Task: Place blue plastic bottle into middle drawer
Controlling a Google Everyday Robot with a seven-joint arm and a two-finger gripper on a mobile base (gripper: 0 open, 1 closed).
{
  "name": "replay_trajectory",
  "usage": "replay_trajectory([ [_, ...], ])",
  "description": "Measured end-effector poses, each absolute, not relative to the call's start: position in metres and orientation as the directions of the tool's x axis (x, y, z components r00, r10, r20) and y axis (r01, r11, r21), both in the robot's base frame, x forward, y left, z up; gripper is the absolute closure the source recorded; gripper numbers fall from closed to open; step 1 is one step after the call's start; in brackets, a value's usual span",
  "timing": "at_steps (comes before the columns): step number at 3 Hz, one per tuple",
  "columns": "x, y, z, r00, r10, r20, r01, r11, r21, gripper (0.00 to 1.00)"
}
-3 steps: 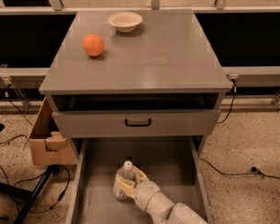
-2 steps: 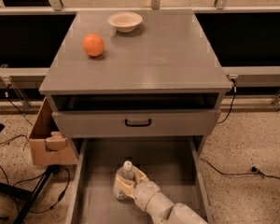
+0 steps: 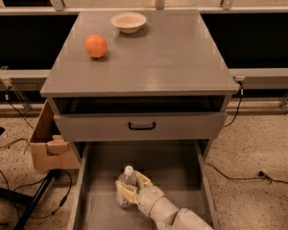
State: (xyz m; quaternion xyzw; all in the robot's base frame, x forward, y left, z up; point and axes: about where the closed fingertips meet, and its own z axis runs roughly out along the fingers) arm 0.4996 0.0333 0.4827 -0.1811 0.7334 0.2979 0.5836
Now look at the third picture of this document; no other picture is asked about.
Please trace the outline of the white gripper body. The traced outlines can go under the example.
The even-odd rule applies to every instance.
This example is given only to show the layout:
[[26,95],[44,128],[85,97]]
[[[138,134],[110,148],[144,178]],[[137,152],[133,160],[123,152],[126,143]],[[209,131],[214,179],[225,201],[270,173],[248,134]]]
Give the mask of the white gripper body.
[[137,196],[138,210],[148,217],[156,202],[162,197],[165,197],[165,193],[158,186],[153,185],[141,189]]

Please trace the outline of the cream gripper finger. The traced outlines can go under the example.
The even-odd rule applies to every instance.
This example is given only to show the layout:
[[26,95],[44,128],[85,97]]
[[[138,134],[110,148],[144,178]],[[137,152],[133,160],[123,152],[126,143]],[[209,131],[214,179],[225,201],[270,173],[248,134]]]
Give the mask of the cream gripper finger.
[[117,180],[115,182],[117,189],[117,201],[119,204],[136,204],[137,188]]
[[136,172],[135,175],[136,175],[137,185],[140,190],[146,187],[153,186],[153,182],[146,175],[142,174],[141,172]]

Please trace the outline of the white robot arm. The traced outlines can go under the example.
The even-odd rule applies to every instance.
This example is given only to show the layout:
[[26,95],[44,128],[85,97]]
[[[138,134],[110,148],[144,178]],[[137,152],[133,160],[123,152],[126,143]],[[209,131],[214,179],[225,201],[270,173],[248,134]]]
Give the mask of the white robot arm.
[[137,186],[118,179],[117,191],[138,210],[150,218],[157,230],[214,230],[196,213],[188,208],[178,208],[158,186],[144,174],[136,172]]

